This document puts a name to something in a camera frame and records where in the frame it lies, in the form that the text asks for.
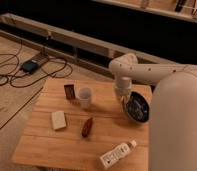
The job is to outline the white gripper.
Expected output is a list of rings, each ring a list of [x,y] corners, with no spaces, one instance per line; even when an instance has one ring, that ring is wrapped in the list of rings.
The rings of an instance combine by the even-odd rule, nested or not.
[[[129,77],[116,77],[115,78],[115,93],[122,96],[120,103],[123,109],[126,109],[126,105],[130,100],[132,80]]]

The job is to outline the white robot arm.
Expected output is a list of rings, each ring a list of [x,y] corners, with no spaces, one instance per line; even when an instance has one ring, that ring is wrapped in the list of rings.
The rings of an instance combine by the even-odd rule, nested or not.
[[[155,87],[149,110],[149,171],[197,171],[197,65],[140,64],[128,53],[113,59],[115,92],[133,80]]]

